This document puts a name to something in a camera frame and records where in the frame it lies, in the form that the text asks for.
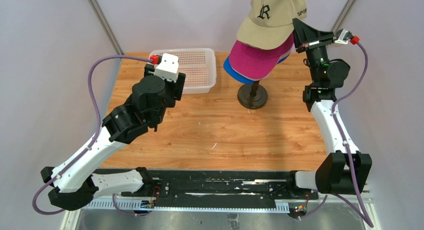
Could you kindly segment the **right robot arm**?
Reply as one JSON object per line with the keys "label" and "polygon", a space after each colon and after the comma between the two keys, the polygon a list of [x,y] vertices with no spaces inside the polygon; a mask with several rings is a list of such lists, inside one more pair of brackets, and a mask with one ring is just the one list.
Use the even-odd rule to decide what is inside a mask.
{"label": "right robot arm", "polygon": [[302,100],[314,117],[328,153],[315,171],[292,170],[286,193],[299,198],[306,189],[331,195],[360,195],[372,167],[372,158],[356,146],[340,117],[339,103],[350,96],[337,98],[336,90],[344,86],[350,65],[343,59],[330,60],[327,47],[332,44],[361,46],[360,38],[351,31],[321,31],[298,18],[292,20],[294,46],[305,53],[311,84],[306,85]]}

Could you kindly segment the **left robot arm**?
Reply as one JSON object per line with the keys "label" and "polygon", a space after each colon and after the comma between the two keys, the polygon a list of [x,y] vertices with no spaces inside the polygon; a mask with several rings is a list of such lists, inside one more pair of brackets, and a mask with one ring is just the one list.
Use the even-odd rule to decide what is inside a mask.
{"label": "left robot arm", "polygon": [[145,167],[106,174],[96,173],[96,169],[149,129],[158,128],[166,109],[181,99],[185,77],[176,61],[146,64],[144,77],[132,86],[127,100],[102,120],[87,145],[63,164],[41,171],[43,181],[52,186],[48,193],[50,203],[74,211],[103,196],[124,192],[149,196],[154,181]]}

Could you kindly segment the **khaki baseball cap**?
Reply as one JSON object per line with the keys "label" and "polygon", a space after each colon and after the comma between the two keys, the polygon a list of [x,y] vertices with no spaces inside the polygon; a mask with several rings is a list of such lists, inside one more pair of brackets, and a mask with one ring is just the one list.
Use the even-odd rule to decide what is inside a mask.
{"label": "khaki baseball cap", "polygon": [[250,6],[236,39],[262,50],[282,45],[294,30],[293,19],[303,20],[308,9],[306,0],[251,0]]}

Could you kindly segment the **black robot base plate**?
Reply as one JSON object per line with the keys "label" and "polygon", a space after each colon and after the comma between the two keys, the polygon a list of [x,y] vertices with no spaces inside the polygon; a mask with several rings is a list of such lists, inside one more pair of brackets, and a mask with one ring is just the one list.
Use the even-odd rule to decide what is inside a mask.
{"label": "black robot base plate", "polygon": [[283,203],[318,200],[315,191],[288,186],[287,171],[159,170],[150,169],[151,186],[131,192],[119,190],[122,198],[152,200],[155,208],[218,211],[280,211]]}

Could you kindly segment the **blue baseball cap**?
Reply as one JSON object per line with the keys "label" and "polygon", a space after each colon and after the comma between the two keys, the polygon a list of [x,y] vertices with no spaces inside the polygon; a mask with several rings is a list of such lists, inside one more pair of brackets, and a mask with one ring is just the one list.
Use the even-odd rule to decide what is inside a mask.
{"label": "blue baseball cap", "polygon": [[[280,59],[278,60],[278,62],[276,63],[276,65],[282,63],[283,61],[285,61],[289,56],[290,56],[290,51],[288,53],[283,54]],[[241,75],[240,73],[238,73],[237,71],[235,71],[233,69],[233,67],[230,64],[230,56],[227,56],[227,58],[225,59],[224,63],[223,63],[223,69],[226,71],[226,73],[231,76],[233,79],[235,79],[236,81],[243,83],[243,84],[252,84],[253,82],[255,82],[255,80],[249,79],[243,75]]]}

